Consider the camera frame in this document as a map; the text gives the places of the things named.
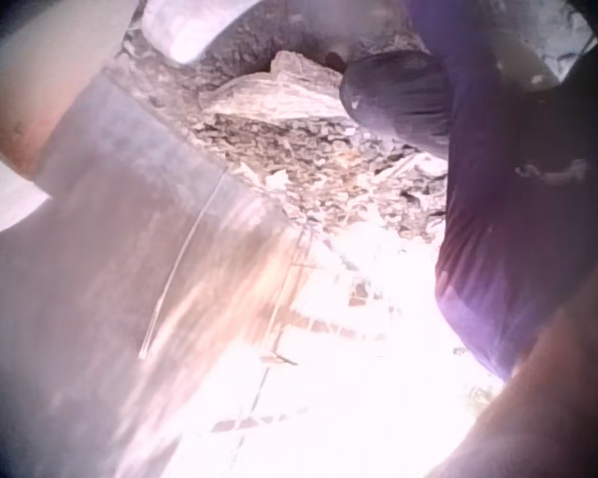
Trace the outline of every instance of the purple fabric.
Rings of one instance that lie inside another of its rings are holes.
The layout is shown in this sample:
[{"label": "purple fabric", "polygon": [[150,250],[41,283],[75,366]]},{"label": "purple fabric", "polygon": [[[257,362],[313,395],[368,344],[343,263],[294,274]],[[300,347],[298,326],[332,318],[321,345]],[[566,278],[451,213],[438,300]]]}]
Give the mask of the purple fabric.
[{"label": "purple fabric", "polygon": [[[439,306],[474,356],[508,379],[598,259],[598,105],[561,88],[520,108],[464,2],[413,0],[410,11],[453,97]],[[584,183],[518,174],[527,162],[560,171],[579,159],[591,167]]]}]

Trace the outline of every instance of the person's leg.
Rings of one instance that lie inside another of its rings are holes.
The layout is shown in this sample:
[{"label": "person's leg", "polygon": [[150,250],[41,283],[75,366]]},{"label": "person's leg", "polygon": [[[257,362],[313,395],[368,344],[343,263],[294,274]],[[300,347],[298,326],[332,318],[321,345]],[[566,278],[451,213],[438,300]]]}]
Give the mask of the person's leg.
[{"label": "person's leg", "polygon": [[345,71],[340,95],[361,126],[448,157],[451,92],[433,57],[402,51],[353,62]]}]

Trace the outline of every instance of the metal rod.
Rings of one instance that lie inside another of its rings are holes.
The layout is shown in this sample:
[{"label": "metal rod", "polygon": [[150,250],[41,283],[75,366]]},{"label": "metal rod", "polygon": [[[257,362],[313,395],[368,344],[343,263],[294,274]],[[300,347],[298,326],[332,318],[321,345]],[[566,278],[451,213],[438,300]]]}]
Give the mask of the metal rod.
[{"label": "metal rod", "polygon": [[214,189],[212,190],[212,192],[210,192],[210,195],[206,199],[206,202],[204,203],[203,207],[201,208],[201,211],[199,211],[199,214],[197,215],[195,222],[192,224],[190,231],[188,231],[188,235],[186,236],[183,243],[181,244],[181,248],[179,249],[179,254],[177,254],[177,258],[175,259],[175,262],[172,265],[170,274],[168,275],[168,279],[166,279],[166,283],[163,286],[163,291],[161,291],[161,295],[159,296],[159,299],[157,299],[157,304],[155,304],[155,308],[152,311],[152,316],[150,317],[150,322],[149,322],[149,328],[147,329],[147,332],[145,333],[144,341],[142,342],[142,348],[140,349],[140,354],[139,354],[140,360],[145,360],[149,356],[150,345],[152,344],[152,339],[155,335],[157,320],[159,319],[159,314],[161,313],[161,308],[163,307],[163,302],[166,298],[166,295],[168,294],[168,290],[170,289],[172,281],[175,277],[175,273],[177,272],[179,263],[181,262],[181,259],[183,258],[183,255],[186,252],[186,249],[188,248],[188,244],[190,244],[190,240],[192,239],[192,236],[197,231],[197,227],[199,227],[199,223],[201,222],[201,219],[206,214],[206,212],[208,211],[208,207],[210,206],[210,203],[217,195],[217,191],[219,190],[219,186],[221,185],[221,182],[223,181],[225,174],[226,174],[226,171],[221,172],[221,176],[219,176],[219,179],[217,180],[217,183],[215,184]]}]

